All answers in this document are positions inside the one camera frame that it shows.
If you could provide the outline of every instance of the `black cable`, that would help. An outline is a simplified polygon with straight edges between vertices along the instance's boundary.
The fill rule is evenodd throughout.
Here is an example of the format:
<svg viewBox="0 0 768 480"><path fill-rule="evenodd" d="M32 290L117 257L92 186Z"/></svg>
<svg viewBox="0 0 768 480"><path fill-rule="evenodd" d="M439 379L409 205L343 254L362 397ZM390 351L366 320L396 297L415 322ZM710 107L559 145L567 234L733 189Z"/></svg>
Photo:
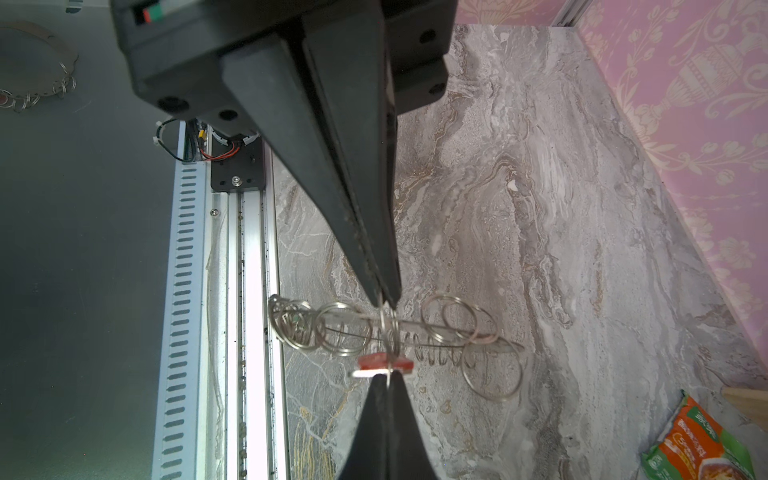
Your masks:
<svg viewBox="0 0 768 480"><path fill-rule="evenodd" d="M161 147L162 147L162 148L163 148L163 149L164 149L166 152L168 152L168 154L169 154L170 156L172 156L173 158L175 158L175 159L176 159L176 160L178 160L178 161L182 161L182 162L184 162L185 164L188 164L188 163L190 163L191 161L187 161L187 160L184 160L183 158L179 158L179 157L177 157L177 156L176 156L176 154L175 154L174 152L170 151L170 148L168 148L168 147L166 147L166 146L165 146L165 144L163 143L163 139L162 139L162 137L161 137L161 135L162 135L162 130L163 130L163 127L165 127L166 125L168 125L168 124L170 124L170 123L173 123L173 122L175 122L175 121L178 121L178 118L171 118L170 120L166 120L166 121L164 121L163 123L159 124L159 125L157 126L157 131L155 132L154 136L157 138L157 143L158 143L158 144L159 144L159 145L160 145L160 146L161 146Z"/></svg>

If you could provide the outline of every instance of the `gray marble floor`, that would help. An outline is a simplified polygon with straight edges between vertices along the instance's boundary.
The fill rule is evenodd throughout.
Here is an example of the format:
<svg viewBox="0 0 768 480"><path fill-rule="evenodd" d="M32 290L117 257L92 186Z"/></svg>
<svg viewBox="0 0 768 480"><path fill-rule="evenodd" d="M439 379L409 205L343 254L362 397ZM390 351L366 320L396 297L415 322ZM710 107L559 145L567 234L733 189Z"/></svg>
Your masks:
<svg viewBox="0 0 768 480"><path fill-rule="evenodd" d="M495 404L450 362L409 391L440 478L641 478L691 392L768 475L768 434L719 395L768 388L657 175L568 29L458 26L445 97L400 117L399 313L441 290L502 319L525 380ZM307 196L277 171L282 294L365 304ZM367 382L286 352L293 478L334 478Z"/></svg>

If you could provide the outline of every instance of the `chain of metal rings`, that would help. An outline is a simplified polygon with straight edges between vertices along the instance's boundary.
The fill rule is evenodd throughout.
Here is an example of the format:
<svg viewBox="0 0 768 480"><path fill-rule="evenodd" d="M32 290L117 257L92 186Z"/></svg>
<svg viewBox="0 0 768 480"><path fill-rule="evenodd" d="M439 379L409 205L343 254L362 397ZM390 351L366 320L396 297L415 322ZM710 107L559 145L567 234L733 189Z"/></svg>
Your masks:
<svg viewBox="0 0 768 480"><path fill-rule="evenodd" d="M429 307L443 303L441 324L431 324ZM446 310L457 305L469 312L474 330L458 329L449 324ZM283 343L304 352L324 349L334 356L351 357L367 354L375 345L382 345L389 358L396 358L402 349L412 348L414 357L429 365L446 365L449 361L461 369L472 391L493 402L505 402L519 390L523 379L521 354L524 347L499 336L498 321L485 309L457 296L435 294L424 300L419 308L418 322L399 319L384 306L377 316L365 314L358 306L331 302L314 310L304 300L288 300L272 295L269 300L270 323ZM478 314L486 315L493 333L480 333ZM491 394L473 382L470 372L477 366L477 355L497 356L511 353L517 363L511 385L502 393Z"/></svg>
<svg viewBox="0 0 768 480"><path fill-rule="evenodd" d="M49 95L58 95L63 98L68 91L73 91L78 87L77 81L74 77L67 72L67 68L64 64L59 64L64 70L64 76L58 80L55 80L52 84L51 91L45 94L13 94L4 88L0 88L0 108L12 108L16 113L20 113L27 108L35 106L41 98Z"/></svg>

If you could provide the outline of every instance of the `snack package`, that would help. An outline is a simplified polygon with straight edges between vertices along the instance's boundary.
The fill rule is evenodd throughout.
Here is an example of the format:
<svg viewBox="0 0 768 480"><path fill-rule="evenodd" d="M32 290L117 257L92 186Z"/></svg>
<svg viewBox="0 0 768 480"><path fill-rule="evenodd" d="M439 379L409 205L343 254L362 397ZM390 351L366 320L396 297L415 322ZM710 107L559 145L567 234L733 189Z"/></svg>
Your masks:
<svg viewBox="0 0 768 480"><path fill-rule="evenodd" d="M685 392L659 442L642 455L650 480L756 480L749 451Z"/></svg>

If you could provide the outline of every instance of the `pink wallpaper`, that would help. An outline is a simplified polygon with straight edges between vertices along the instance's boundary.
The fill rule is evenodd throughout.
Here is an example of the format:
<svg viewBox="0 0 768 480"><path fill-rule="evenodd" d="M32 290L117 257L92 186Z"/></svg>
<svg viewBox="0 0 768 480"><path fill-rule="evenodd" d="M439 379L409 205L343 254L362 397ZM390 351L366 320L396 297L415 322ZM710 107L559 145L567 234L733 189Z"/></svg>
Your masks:
<svg viewBox="0 0 768 480"><path fill-rule="evenodd" d="M768 365L768 1L594 0L578 28Z"/></svg>
<svg viewBox="0 0 768 480"><path fill-rule="evenodd" d="M456 23L552 25L565 0L458 0Z"/></svg>

